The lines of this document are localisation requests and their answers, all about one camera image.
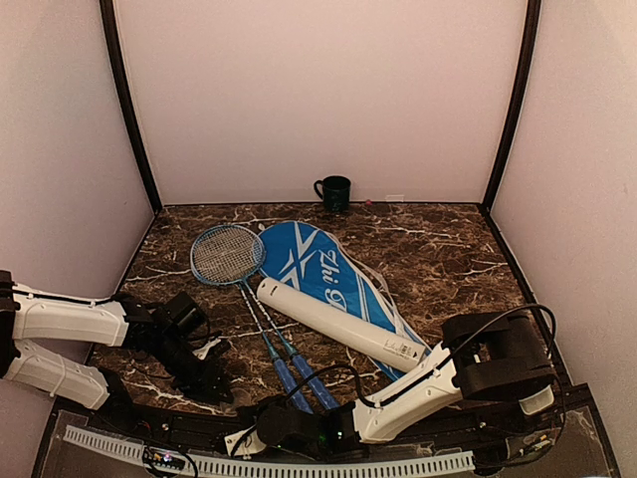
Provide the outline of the white shuttlecock tube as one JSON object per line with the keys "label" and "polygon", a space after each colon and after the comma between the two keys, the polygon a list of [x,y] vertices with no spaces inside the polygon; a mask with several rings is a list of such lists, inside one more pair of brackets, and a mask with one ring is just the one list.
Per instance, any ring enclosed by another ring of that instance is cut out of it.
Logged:
{"label": "white shuttlecock tube", "polygon": [[429,355],[424,345],[363,321],[275,279],[262,280],[257,297],[279,313],[399,371],[410,371]]}

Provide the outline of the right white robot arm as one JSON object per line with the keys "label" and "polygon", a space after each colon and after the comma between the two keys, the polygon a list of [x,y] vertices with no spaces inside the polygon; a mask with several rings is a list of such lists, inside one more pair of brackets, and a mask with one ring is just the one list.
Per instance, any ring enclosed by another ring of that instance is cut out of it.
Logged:
{"label": "right white robot arm", "polygon": [[317,455],[360,443],[392,441],[403,430],[461,400],[515,402],[508,423],[528,432],[554,403],[554,338],[541,340],[528,316],[534,304],[506,312],[459,315],[443,325],[443,340],[415,368],[370,395],[323,415],[308,414],[277,398],[254,425],[225,438],[231,456],[292,444]]}

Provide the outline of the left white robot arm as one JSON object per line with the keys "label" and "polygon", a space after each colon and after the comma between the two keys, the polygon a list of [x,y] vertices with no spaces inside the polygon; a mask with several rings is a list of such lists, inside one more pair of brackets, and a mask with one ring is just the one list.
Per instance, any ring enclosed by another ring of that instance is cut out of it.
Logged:
{"label": "left white robot arm", "polygon": [[129,294],[88,299],[46,294],[1,273],[1,376],[61,396],[101,416],[119,434],[140,425],[139,410],[118,375],[83,365],[38,345],[39,339],[79,341],[145,352],[157,359],[185,396],[210,404],[233,394],[219,356],[228,345],[210,332],[197,350],[188,341],[206,324],[200,307],[181,292],[166,303],[145,305]]}

